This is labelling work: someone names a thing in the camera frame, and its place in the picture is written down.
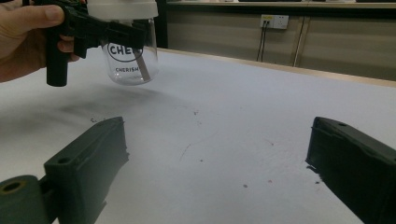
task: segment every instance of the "hand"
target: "hand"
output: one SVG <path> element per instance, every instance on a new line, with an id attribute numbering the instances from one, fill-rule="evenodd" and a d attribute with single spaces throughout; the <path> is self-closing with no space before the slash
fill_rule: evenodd
<path id="1" fill-rule="evenodd" d="M 61 24 L 57 6 L 21 7 L 21 0 L 0 4 L 0 82 L 23 77 L 46 66 L 42 28 Z M 58 48 L 73 52 L 73 37 L 61 36 Z M 71 54 L 70 61 L 78 57 Z"/>

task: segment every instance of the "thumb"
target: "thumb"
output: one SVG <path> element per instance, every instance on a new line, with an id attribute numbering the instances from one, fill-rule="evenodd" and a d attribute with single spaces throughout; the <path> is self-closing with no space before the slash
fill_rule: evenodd
<path id="1" fill-rule="evenodd" d="M 20 7 L 4 16 L 2 23 L 10 35 L 22 35 L 30 30 L 56 26 L 64 21 L 64 11 L 58 6 Z"/>

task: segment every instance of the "label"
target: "label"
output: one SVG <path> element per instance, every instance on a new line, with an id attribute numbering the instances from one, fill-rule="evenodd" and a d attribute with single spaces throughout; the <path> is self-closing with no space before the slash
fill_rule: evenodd
<path id="1" fill-rule="evenodd" d="M 139 71 L 139 67 L 116 68 L 116 72 L 118 73 L 133 73 L 138 71 Z"/>
<path id="2" fill-rule="evenodd" d="M 108 44 L 107 51 L 114 60 L 120 63 L 130 63 L 136 60 L 132 48 L 126 48 L 116 44 Z"/>

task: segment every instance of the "dark green object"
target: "dark green object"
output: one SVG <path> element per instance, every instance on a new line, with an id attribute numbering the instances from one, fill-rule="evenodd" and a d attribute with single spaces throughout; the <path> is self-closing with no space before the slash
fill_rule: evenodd
<path id="1" fill-rule="evenodd" d="M 109 187 L 128 161 L 122 118 L 107 119 L 48 160 L 46 176 L 31 175 L 0 183 L 1 224 L 92 224 Z"/>
<path id="2" fill-rule="evenodd" d="M 343 122 L 315 118 L 306 162 L 365 224 L 396 223 L 396 151 Z"/>

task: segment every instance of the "cable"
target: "cable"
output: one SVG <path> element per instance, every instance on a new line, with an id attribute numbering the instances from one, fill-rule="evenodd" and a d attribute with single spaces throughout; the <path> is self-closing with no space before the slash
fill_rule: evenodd
<path id="1" fill-rule="evenodd" d="M 259 61 L 260 51 L 262 52 L 262 55 L 264 54 L 265 34 L 266 34 L 266 31 L 267 31 L 268 23 L 269 23 L 269 21 L 264 21 L 264 25 L 262 26 L 262 37 L 260 38 L 260 45 L 259 45 L 259 51 L 257 52 L 256 62 Z"/>
<path id="2" fill-rule="evenodd" d="M 262 26 L 262 35 L 264 34 L 264 25 Z M 256 62 L 259 61 L 259 55 L 260 55 L 260 50 L 262 49 L 262 37 L 260 37 L 260 45 L 259 45 L 259 51 L 257 52 L 257 59 Z"/>
<path id="3" fill-rule="evenodd" d="M 264 54 L 264 49 L 265 49 L 265 35 L 267 33 L 268 23 L 269 22 L 266 22 L 264 25 L 264 38 L 262 39 L 262 55 Z"/>

